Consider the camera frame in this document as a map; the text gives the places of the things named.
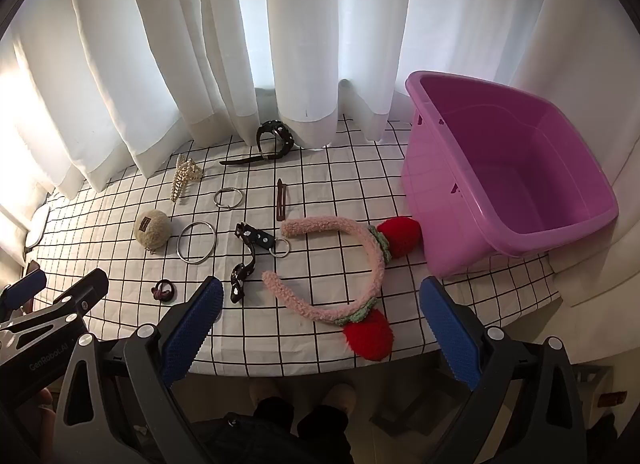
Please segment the person's left hand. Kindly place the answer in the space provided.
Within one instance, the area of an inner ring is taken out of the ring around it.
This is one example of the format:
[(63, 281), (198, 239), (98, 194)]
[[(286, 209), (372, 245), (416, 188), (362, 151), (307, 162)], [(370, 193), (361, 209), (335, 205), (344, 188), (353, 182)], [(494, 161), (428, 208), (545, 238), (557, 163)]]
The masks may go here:
[(55, 412), (52, 406), (53, 396), (48, 388), (43, 388), (36, 400), (35, 420), (40, 442), (41, 462), (47, 464), (53, 462)]

